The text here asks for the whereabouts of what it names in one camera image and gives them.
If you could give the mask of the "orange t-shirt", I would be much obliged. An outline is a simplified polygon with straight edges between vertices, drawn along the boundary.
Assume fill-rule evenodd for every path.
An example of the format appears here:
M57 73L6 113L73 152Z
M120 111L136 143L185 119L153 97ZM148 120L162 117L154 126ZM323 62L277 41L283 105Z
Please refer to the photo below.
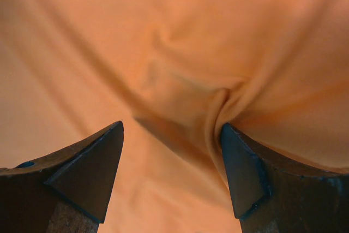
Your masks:
M239 232L224 123L348 172L348 0L1 0L1 166L118 120L101 232Z

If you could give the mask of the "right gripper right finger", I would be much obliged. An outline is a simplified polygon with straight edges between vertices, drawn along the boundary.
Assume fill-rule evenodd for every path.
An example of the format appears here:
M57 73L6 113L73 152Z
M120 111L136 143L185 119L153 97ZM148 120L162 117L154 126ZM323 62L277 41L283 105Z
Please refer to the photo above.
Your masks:
M271 150L226 123L220 135L242 232L348 232L348 175Z

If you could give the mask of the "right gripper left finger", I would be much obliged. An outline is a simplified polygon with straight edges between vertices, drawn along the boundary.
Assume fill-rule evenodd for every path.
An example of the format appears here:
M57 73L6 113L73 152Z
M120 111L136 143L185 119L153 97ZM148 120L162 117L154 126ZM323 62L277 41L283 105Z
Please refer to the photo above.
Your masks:
M121 121L46 156L1 169L1 232L97 232L122 153Z

